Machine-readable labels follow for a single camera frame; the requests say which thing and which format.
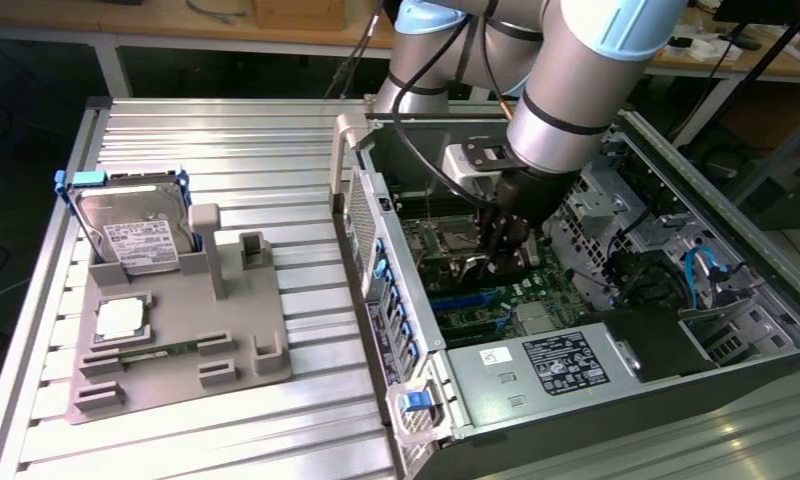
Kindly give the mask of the black plastic air shroud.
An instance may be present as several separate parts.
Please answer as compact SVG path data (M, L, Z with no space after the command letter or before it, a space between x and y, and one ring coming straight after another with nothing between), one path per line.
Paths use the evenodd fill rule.
M641 382L687 376L717 368L686 332L675 310L609 310L602 314L602 322L614 342L626 347Z

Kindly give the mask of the silver CPU chip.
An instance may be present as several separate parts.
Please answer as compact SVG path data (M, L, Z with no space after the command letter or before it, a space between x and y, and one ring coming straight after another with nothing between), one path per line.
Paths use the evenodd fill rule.
M139 298L111 300L100 305L96 339L115 340L136 335L144 324L144 301Z

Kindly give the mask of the grey plastic parts rack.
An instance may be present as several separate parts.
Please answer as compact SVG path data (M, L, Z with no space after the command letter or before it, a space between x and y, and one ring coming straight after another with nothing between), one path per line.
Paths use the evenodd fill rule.
M200 251L179 268L130 275L118 263L92 264L83 297L65 419L77 425L288 380L290 343L271 243L260 231L219 245L218 205L194 205L190 227ZM100 305L144 301L136 335L96 339ZM123 362L119 353L198 341L196 353Z

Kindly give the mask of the green motherboard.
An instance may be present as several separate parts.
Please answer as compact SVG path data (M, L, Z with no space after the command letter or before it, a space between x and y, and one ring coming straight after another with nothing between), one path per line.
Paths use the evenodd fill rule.
M514 270L498 273L468 208L418 208L400 224L450 349L573 327L590 313L587 295L542 232L531 231L511 254Z

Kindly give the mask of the green RAM stick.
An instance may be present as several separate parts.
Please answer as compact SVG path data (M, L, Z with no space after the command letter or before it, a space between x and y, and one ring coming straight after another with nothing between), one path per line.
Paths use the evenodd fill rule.
M139 350L124 351L119 353L119 359L123 362L136 362L144 359L162 357L174 357L184 354L196 353L199 350L198 341L184 341L168 345L155 345Z

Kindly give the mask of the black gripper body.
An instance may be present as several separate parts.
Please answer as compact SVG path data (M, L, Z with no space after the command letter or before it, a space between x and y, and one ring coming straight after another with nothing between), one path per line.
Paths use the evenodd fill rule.
M546 173L531 168L502 172L495 203L476 213L479 248L487 256L475 274L480 281L517 281L531 269L521 251L530 234L559 209L578 171Z

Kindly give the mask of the hard disk in blue caddy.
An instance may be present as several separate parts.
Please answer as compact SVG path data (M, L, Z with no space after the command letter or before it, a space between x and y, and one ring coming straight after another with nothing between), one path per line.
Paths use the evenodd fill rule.
M176 270L179 256L199 251L183 169L135 174L59 170L55 193L79 219L99 264L118 263L127 274L146 275Z

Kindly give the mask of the wooden desk with clutter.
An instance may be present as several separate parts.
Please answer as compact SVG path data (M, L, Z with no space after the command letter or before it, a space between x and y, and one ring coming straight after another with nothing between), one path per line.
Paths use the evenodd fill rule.
M706 80L690 112L665 131L674 146L690 144L750 83L800 83L800 61L785 52L799 32L800 0L689 0L673 38L691 44L665 45L647 69Z

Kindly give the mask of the wooden workbench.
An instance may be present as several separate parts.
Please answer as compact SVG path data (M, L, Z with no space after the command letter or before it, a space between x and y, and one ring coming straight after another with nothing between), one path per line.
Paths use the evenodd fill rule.
M184 0L140 6L100 0L0 0L0 39L72 43L94 49L112 97L131 97L123 47L343 57L371 21L370 0L347 0L340 31L263 29L252 15L231 25Z

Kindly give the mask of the grey power supply unit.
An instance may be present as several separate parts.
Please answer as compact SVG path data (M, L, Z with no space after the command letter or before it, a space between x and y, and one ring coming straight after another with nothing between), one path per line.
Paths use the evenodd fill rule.
M478 428L571 412L639 386L602 324L452 349L448 359Z

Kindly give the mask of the grey open PC case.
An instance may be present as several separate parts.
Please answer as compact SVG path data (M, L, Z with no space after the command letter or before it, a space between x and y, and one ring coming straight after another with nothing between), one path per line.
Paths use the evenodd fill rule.
M472 425L400 216L476 206L444 185L446 147L506 138L495 114L346 114L338 118L334 221L363 331L380 417L404 479L483 476L677 422L800 370L800 271L653 126L618 115L559 209L534 231L591 311L675 310L714 370L641 382L622 397L496 428ZM432 407L404 413L400 395Z

